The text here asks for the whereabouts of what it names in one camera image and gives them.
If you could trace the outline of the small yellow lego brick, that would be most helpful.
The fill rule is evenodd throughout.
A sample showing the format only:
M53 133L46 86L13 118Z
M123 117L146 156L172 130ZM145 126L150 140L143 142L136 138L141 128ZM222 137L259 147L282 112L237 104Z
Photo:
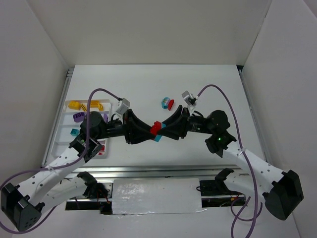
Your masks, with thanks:
M77 101L70 101L68 104L68 107L72 110L80 110L81 109L81 103Z

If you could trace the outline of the yellow striped lego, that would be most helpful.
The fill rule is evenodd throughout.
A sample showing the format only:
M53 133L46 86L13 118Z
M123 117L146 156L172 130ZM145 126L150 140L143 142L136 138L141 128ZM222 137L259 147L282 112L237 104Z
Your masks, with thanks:
M80 104L80 108L82 111L86 112L87 111L87 105L86 104Z

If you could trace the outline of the teal lego brick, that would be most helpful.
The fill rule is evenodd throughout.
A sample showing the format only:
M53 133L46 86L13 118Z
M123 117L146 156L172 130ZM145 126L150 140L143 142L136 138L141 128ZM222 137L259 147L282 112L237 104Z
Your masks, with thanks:
M156 135L155 138L154 138L154 141L155 142L159 142L161 137L162 137L161 135Z

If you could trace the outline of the red curved lego piece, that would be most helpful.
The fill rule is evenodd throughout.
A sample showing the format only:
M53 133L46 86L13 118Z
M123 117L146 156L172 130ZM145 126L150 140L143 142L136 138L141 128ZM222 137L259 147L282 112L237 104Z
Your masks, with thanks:
M170 101L168 102L167 109L168 109L169 111L171 111L173 105L174 105L174 100L172 99L172 100L170 100Z

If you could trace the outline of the red white flower lego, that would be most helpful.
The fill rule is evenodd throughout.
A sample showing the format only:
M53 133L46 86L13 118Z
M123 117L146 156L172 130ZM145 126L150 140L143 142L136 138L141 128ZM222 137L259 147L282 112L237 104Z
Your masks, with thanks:
M101 150L99 151L98 155L103 155L105 153L105 146L102 145Z

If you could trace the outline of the purple brick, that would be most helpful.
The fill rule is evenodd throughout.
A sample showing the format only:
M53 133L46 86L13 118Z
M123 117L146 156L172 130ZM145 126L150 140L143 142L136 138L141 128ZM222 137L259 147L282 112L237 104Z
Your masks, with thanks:
M79 113L75 113L73 115L73 120L75 123L80 123L80 122L83 122L84 119L85 119L85 113L84 112L79 112Z

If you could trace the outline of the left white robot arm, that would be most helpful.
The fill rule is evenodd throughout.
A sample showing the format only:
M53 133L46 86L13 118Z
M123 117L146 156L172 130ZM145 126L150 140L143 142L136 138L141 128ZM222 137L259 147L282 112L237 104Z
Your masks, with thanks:
M131 109L122 119L104 121L99 112L85 115L80 133L53 162L39 170L30 170L32 176L18 185L6 180L1 185L0 208L16 227L14 234L24 234L37 228L46 211L52 212L62 202L77 196L107 197L104 185L88 172L74 178L67 176L90 161L102 149L99 140L124 136L128 144L154 139L151 126L139 120Z

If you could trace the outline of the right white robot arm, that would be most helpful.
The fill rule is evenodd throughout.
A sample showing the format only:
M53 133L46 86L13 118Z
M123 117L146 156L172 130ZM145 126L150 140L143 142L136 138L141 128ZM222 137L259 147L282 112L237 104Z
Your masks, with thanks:
M229 127L224 111L216 110L204 118L192 116L187 108L179 106L162 126L155 126L154 130L158 135L174 140L184 138L188 132L210 134L205 140L208 150L255 178L259 200L274 217L286 220L304 199L298 174L292 170L285 172L276 168L244 149L228 133Z

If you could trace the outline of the teal printed round lego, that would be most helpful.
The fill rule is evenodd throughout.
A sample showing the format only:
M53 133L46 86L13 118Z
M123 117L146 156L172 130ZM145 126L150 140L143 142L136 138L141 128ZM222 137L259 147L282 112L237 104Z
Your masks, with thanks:
M169 97L163 98L163 99L162 99L162 102L161 102L162 108L163 108L163 109L167 109L169 103L170 103L170 98L169 98Z

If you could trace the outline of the red lego brick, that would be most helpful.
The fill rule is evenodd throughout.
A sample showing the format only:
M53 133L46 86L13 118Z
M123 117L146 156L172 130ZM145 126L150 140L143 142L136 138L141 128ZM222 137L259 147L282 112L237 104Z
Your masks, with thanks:
M150 133L153 135L157 135L158 131L160 131L162 128L166 127L166 125L162 122L155 121L154 125L150 129Z

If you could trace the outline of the large yellow lego brick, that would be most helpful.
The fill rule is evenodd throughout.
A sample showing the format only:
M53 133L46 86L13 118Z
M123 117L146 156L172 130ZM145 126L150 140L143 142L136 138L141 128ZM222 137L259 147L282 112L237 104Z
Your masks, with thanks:
M98 108L100 106L100 104L101 103L99 101L94 100L94 101L90 102L90 107L91 108Z

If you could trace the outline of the small teal lego cube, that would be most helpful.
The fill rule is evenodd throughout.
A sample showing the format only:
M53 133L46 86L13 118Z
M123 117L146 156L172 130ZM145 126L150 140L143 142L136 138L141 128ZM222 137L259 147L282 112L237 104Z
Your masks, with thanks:
M77 136L78 134L79 134L79 130L77 130L77 129L72 129L71 130L71 133L70 133L72 136Z

